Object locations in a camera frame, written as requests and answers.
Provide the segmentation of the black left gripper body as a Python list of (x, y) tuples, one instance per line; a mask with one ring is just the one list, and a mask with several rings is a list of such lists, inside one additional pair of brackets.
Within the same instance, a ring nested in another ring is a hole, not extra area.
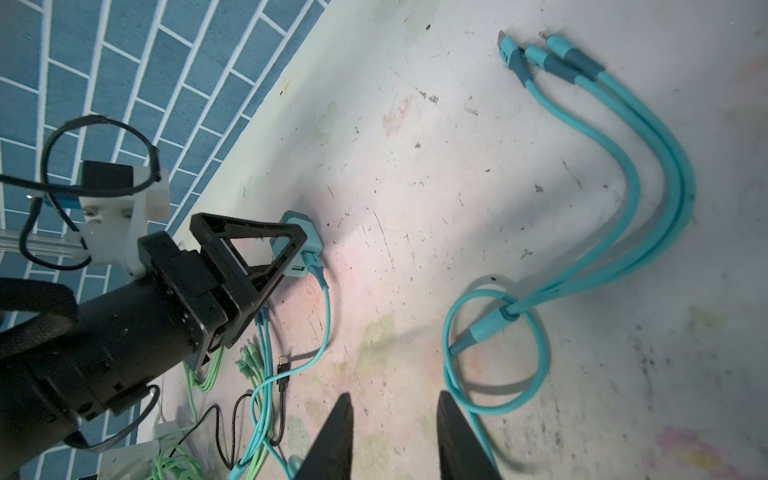
[(183, 250), (164, 232), (141, 238), (138, 250), (145, 277), (81, 304), (63, 285), (2, 281), (2, 310), (33, 314), (1, 335), (3, 419), (121, 412), (152, 379), (179, 362), (197, 366), (244, 331), (254, 314), (238, 314), (200, 250)]

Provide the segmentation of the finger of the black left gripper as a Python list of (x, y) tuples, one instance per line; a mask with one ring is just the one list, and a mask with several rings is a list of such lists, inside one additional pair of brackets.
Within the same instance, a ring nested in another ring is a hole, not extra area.
[(293, 252), (274, 258), (270, 240), (288, 237), (298, 246), (301, 229), (284, 223), (258, 222), (198, 213), (190, 218), (190, 232), (200, 253), (212, 264), (223, 293), (242, 317), (250, 317), (266, 302), (283, 279)]

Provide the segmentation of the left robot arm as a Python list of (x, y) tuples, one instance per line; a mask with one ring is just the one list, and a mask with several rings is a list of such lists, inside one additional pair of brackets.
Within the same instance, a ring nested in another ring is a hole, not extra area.
[(64, 440), (81, 421), (120, 414), (179, 363), (234, 345), (300, 254), (291, 222), (198, 213), (198, 250), (160, 231), (137, 242), (144, 277), (84, 303), (64, 285), (5, 278), (1, 308), (32, 318), (1, 335), (1, 473)]

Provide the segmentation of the white multicolour power strip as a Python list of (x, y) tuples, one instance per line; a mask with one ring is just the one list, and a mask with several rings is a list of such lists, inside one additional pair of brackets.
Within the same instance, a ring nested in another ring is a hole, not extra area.
[(178, 421), (157, 424), (150, 441), (110, 450), (101, 455), (97, 470), (98, 480), (152, 479), (155, 459), (162, 451), (176, 444), (182, 437)]

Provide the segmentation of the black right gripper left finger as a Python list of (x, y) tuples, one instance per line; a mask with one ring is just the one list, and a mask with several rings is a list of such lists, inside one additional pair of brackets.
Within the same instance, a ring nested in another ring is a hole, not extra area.
[(342, 393), (304, 458), (294, 479), (350, 480), (354, 443), (351, 395)]

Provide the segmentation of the large teal charger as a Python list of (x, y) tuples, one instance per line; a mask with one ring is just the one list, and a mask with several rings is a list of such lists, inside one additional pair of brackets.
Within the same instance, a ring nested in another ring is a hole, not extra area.
[(289, 210), (283, 214), (280, 222), (300, 228), (304, 235), (298, 246), (292, 246), (288, 237), (276, 237), (270, 240), (270, 247), (275, 259), (286, 252), (294, 253), (294, 256), (287, 262), (283, 276), (302, 278), (310, 274), (315, 277), (321, 288), (326, 288), (327, 282), (321, 261), (323, 242), (310, 217)]

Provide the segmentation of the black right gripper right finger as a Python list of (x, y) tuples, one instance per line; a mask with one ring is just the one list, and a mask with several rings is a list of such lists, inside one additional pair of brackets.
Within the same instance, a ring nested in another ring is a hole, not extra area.
[(436, 431), (442, 480), (501, 479), (453, 396), (447, 391), (439, 394)]

